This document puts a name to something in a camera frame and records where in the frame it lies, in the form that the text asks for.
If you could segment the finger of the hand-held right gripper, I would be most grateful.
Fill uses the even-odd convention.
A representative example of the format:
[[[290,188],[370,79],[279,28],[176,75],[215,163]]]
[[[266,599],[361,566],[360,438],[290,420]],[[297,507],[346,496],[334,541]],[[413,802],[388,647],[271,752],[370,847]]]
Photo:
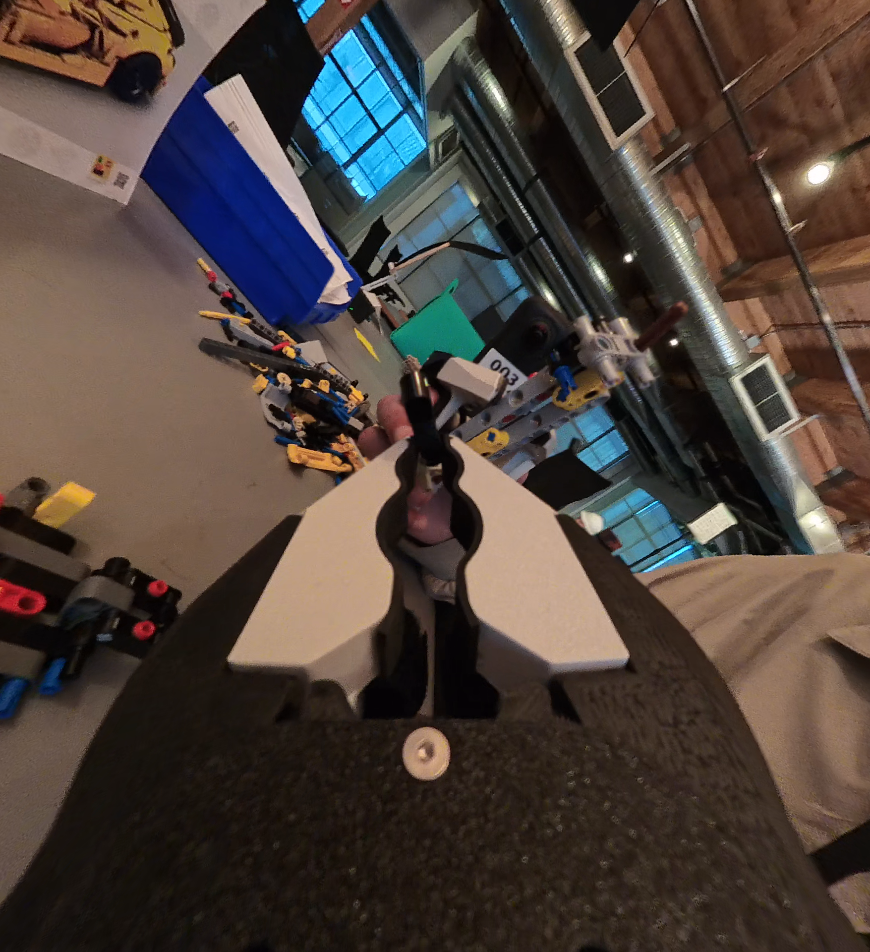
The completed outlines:
[[[461,407],[487,407],[508,389],[508,379],[465,358],[451,356],[439,370],[439,388]]]

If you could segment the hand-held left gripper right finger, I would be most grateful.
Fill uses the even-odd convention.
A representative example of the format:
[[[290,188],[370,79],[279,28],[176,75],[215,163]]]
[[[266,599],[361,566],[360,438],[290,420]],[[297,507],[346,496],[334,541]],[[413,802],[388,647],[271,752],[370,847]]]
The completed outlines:
[[[451,529],[461,545],[448,629],[448,715],[630,665],[614,619],[553,507],[448,438]]]

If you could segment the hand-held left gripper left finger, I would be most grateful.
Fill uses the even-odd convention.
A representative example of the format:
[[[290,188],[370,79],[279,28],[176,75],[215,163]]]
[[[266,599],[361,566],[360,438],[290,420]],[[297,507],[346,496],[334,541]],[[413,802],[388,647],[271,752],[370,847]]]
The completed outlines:
[[[378,674],[373,645],[394,603],[378,541],[384,507],[403,489],[403,440],[312,505],[229,652],[242,674],[335,683],[350,707]]]

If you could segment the grey beam toy brick subassembly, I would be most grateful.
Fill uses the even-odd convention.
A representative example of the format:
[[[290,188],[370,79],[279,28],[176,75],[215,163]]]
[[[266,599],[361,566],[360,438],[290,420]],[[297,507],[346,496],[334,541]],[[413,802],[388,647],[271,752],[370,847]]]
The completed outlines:
[[[550,454],[550,438],[582,414],[603,407],[617,389],[640,395],[655,384],[651,347],[685,316],[687,304],[673,304],[646,331],[626,318],[594,322],[584,314],[573,320],[573,335],[557,361],[514,389],[506,389],[487,407],[461,407],[446,389],[437,430],[465,441],[494,465],[514,465],[515,454],[541,460]]]

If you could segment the small grey black toy connector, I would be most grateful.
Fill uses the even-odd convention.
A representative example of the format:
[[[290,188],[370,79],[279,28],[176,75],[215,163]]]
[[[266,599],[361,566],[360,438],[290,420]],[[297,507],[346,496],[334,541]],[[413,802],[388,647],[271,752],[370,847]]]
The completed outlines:
[[[400,395],[418,451],[418,486],[436,491],[441,484],[446,445],[436,427],[429,379],[416,356],[406,358]]]

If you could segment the toy brick chassis assembly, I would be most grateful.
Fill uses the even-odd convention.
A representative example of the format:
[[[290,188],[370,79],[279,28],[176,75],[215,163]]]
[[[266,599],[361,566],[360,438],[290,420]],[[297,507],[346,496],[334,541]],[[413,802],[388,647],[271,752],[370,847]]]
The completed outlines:
[[[124,557],[89,568],[65,523],[96,493],[56,491],[30,476],[0,493],[0,720],[29,694],[59,696],[96,647],[132,658],[161,641],[182,610],[182,590]]]

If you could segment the grey desk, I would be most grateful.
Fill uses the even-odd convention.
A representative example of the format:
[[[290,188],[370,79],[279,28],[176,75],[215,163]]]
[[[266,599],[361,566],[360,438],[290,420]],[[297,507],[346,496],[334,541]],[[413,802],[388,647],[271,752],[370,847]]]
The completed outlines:
[[[0,157],[0,491],[96,491],[67,523],[79,554],[132,559],[182,606],[334,484],[285,460],[245,367],[199,351],[221,339],[199,257],[145,182],[122,207]],[[0,904],[136,670],[98,649],[0,722]]]

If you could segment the green felt bag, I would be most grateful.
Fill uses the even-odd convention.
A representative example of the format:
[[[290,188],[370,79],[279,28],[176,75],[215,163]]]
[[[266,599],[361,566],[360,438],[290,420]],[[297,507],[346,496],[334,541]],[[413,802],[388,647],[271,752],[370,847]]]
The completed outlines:
[[[454,279],[437,298],[393,331],[390,342],[403,358],[416,358],[424,366],[441,353],[477,363],[486,353],[486,339],[454,300],[457,289],[459,280]]]

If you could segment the white articulated lamp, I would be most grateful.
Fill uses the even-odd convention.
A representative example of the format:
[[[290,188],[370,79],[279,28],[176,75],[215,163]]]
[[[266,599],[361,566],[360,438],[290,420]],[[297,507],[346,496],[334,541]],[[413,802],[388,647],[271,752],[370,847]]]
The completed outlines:
[[[427,263],[429,259],[433,259],[446,250],[457,250],[457,253],[473,255],[473,257],[487,259],[487,260],[510,260],[510,257],[506,253],[498,253],[494,247],[487,247],[481,243],[468,243],[468,241],[459,241],[459,239],[448,239],[441,243],[432,243],[432,245],[423,247],[421,253],[416,253],[413,257],[408,257],[399,263],[390,263],[388,270],[384,270],[384,275],[378,279],[366,282],[361,289],[374,292],[378,295],[382,304],[394,304],[397,308],[400,308],[406,314],[416,314],[418,312],[416,304],[400,287],[400,275]]]

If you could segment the pile of mixed toy bricks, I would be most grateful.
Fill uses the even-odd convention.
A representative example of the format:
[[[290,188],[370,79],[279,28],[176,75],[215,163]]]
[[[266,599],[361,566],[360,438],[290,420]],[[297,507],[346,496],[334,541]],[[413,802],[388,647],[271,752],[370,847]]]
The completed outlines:
[[[360,383],[331,363],[322,342],[264,322],[202,257],[196,266],[217,298],[215,312],[199,316],[222,335],[200,339],[199,351],[253,371],[264,420],[291,468],[328,473],[335,484],[357,473],[366,465],[357,438],[370,422],[370,401]]]

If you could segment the white hanging sign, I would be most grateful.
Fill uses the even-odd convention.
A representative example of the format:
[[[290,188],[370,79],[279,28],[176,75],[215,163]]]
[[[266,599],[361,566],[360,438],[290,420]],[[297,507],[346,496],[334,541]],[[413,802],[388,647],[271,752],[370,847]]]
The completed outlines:
[[[695,519],[689,519],[685,526],[696,543],[710,543],[720,535],[725,535],[726,531],[736,529],[737,517],[725,503],[718,503],[711,508],[696,516]]]

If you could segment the white ceiling vent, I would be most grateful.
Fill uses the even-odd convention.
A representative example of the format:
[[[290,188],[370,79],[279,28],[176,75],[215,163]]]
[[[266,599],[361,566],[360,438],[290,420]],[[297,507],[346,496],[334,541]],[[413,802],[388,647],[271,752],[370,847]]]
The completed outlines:
[[[640,76],[617,41],[600,50],[593,32],[584,31],[569,47],[567,60],[610,150],[617,153],[655,120]]]
[[[761,443],[785,438],[805,422],[770,355],[733,375],[729,384]]]

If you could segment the blue plastic bin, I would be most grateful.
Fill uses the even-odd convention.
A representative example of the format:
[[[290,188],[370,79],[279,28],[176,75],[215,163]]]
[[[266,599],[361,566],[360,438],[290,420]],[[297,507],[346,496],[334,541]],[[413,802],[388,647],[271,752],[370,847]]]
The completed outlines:
[[[319,327],[338,320],[361,287],[357,275],[344,266],[341,304],[320,302],[331,260],[208,103],[209,89],[208,79],[196,79],[158,140],[142,181],[266,322]]]

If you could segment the white paper sheets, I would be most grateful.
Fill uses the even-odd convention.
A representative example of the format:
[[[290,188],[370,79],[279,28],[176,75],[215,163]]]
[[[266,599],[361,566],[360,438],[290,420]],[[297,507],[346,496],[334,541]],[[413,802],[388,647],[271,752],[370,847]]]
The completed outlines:
[[[324,260],[334,268],[319,304],[335,308],[338,314],[346,312],[357,293],[350,292],[350,285],[356,282],[360,287],[360,280],[350,275],[339,250],[322,228],[319,214],[300,178],[297,176],[297,168],[264,117],[262,106],[245,76],[233,76],[222,84],[212,88],[202,93],[202,98],[247,150],[287,212],[306,228],[309,243],[313,243]]]

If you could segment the black board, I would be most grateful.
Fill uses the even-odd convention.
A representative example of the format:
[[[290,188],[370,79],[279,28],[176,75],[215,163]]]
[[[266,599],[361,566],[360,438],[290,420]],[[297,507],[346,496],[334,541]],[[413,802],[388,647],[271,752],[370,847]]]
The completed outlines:
[[[284,147],[302,117],[324,56],[295,0],[269,0],[202,71],[212,88],[242,76]]]

